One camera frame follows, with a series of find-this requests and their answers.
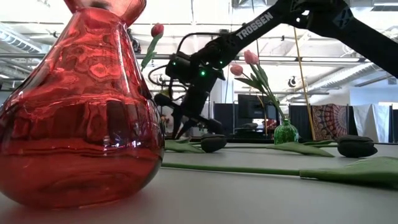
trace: ceiling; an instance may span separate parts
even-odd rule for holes
[[[131,29],[133,36],[141,44],[142,53],[145,53],[152,40],[150,30],[153,24],[157,22],[164,24],[164,36],[159,41],[156,52],[158,54],[172,54],[176,51],[181,38],[188,33],[218,32],[220,29],[237,30],[243,22],[249,22],[268,7],[265,4],[262,5],[261,1],[255,1],[254,6],[249,7],[246,1],[246,5],[242,7],[232,7],[231,0],[149,0],[145,11],[131,26]],[[6,10],[3,7],[0,14],[0,23],[20,34],[21,37],[27,38],[29,43],[38,46],[42,53],[46,53],[55,42],[56,38],[52,33],[61,33],[72,15],[61,0],[13,0],[7,1],[6,7]],[[398,34],[398,29],[393,26],[398,24],[398,13],[394,11],[375,12],[371,11],[372,8],[356,7],[353,8],[353,12],[357,19],[373,29],[389,37],[395,37]],[[361,57],[338,40],[320,37],[300,29],[297,29],[297,35],[302,57]],[[203,36],[189,38],[184,42],[182,51],[186,54],[192,54],[205,46],[210,40],[211,37]],[[257,46],[260,56],[297,56],[294,29],[285,24],[277,26],[263,35],[258,42],[253,42],[244,50],[257,52]],[[5,52],[26,53],[0,41],[0,53]],[[9,60],[28,68],[34,67],[39,62],[39,60],[25,60],[23,58],[9,58]],[[165,63],[167,63],[165,60],[154,60],[154,66]],[[243,62],[235,63],[243,65],[246,73],[250,72],[249,67],[245,66]],[[18,68],[7,62],[5,65],[8,68]],[[325,62],[314,66],[313,63],[304,63],[303,75],[308,84],[311,84],[341,68],[356,65],[355,63]],[[21,72],[20,75],[27,75],[29,71],[20,68],[17,70]],[[269,76],[271,88],[274,91],[289,90],[287,80],[291,77],[300,77],[298,63],[264,62],[264,70]],[[235,83],[234,90],[247,90],[242,83]]]

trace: computer monitor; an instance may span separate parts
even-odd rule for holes
[[[259,98],[266,105],[265,114]],[[238,95],[239,118],[264,119],[264,115],[267,116],[267,119],[277,119],[278,117],[276,107],[270,102],[269,97],[244,94]]]

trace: tulip stem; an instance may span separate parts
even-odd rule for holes
[[[250,174],[272,174],[272,175],[290,175],[300,176],[299,170],[288,169],[266,169],[266,168],[249,168],[249,167],[221,167],[221,166],[201,166],[188,165],[164,162],[162,167],[188,169],[188,170],[203,170],[213,172],[235,172],[235,173],[250,173]]]

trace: white curtain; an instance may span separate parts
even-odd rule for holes
[[[390,109],[382,105],[353,106],[355,125],[359,136],[374,142],[389,141]]]

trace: tabletop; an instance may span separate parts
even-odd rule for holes
[[[229,144],[242,147],[250,144]],[[377,145],[398,157],[398,146]],[[270,149],[223,149],[213,154],[165,153],[165,162],[278,169],[341,167],[357,161]],[[398,190],[298,177],[161,168],[138,194],[82,210],[40,211],[0,194],[2,224],[375,224],[397,223]]]

